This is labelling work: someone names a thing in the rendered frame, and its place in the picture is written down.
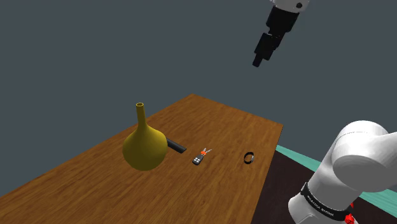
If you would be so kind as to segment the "black key fob with keys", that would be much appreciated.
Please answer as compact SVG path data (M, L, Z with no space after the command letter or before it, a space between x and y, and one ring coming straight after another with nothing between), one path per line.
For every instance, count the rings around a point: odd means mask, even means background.
M200 152L200 154L197 155L197 156L192 160L192 163L193 163L194 165L199 165L199 164L201 163L201 161L204 159L204 157L205 157L210 151L211 151L211 149L210 149L210 150L207 150L206 148L204 148L204 149Z

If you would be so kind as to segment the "yellow long-necked vase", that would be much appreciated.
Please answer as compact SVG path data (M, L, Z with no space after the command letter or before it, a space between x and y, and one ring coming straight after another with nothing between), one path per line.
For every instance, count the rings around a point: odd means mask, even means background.
M136 104L137 128L123 142L125 161L138 171L149 171L159 166L167 154L167 140L163 133L150 127L146 121L144 104Z

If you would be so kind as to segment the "black cylinder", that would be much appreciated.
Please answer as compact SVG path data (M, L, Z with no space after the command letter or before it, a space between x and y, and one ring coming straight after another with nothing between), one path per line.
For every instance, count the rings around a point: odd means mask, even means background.
M169 138L167 138L167 146L178 153L184 153L186 151L186 148L184 146L181 146L180 144L170 140Z

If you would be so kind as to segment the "brown wooden table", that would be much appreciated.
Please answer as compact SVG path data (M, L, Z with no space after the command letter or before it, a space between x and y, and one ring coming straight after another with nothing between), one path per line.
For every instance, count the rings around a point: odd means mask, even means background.
M280 123L192 94L148 124L186 151L137 171L122 155L126 129L0 197L0 224L251 224Z

